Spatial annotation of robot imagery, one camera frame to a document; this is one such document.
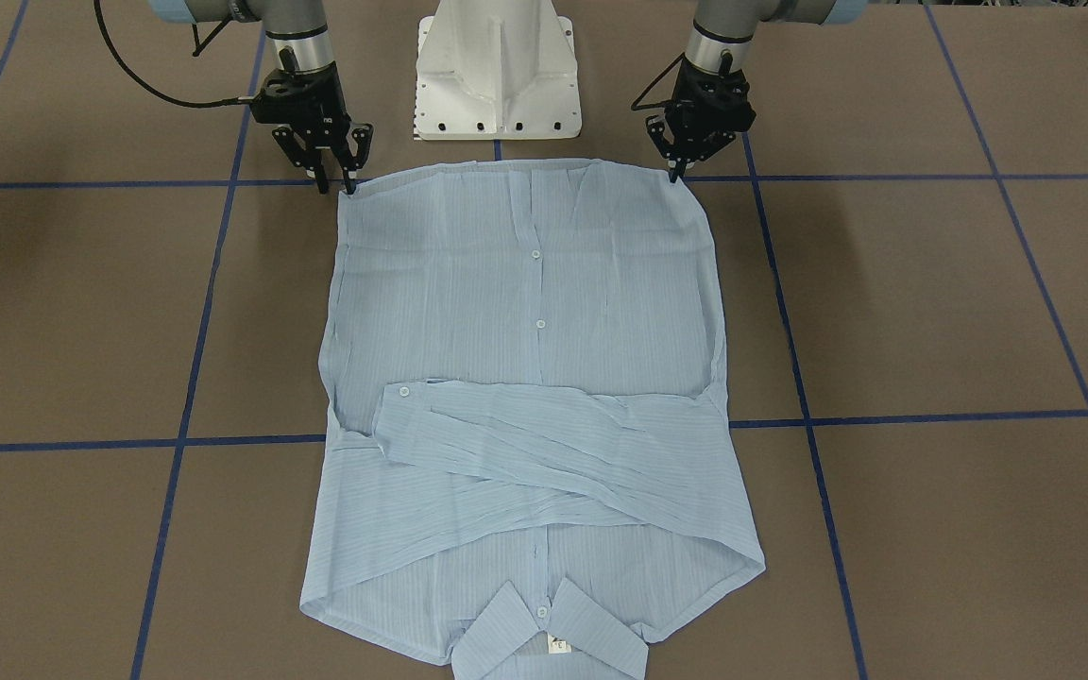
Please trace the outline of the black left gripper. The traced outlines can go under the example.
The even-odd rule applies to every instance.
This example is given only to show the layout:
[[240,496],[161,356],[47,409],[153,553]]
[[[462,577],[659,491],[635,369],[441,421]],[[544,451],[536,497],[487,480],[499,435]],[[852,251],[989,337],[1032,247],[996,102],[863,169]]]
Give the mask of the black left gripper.
[[749,100],[750,82],[730,57],[721,57],[712,72],[692,65],[687,57],[673,58],[646,91],[672,72],[669,98],[646,106],[648,111],[660,111],[646,119],[646,132],[668,163],[671,184],[682,180],[687,166],[707,161],[734,143],[757,118]]

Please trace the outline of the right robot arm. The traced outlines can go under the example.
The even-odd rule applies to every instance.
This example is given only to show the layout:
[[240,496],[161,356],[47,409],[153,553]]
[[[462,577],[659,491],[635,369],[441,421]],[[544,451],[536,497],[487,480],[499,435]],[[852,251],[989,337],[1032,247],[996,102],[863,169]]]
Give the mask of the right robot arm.
[[271,126],[285,158],[314,180],[319,193],[327,193],[330,185],[327,154],[336,159],[344,190],[357,189],[374,128],[349,115],[323,3],[151,1],[149,7],[176,25],[260,23],[277,64],[258,91],[239,102],[256,122]]

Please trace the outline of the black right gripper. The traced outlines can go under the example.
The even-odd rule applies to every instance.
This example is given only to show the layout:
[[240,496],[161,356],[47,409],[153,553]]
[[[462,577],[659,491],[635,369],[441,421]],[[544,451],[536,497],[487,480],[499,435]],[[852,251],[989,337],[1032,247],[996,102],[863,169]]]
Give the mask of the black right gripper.
[[296,74],[273,69],[251,99],[251,115],[260,124],[275,126],[272,137],[280,149],[293,166],[310,171],[321,195],[330,190],[325,151],[339,164],[345,194],[357,190],[357,174],[366,166],[374,127],[353,121],[336,66]]

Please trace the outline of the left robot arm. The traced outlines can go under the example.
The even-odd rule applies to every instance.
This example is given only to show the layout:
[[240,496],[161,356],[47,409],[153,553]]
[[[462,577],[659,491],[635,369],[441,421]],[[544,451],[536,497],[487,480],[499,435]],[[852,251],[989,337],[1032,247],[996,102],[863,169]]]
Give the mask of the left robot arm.
[[646,133],[670,182],[746,134],[757,119],[744,65],[765,23],[846,25],[864,1],[700,1],[687,47],[631,104],[646,111]]

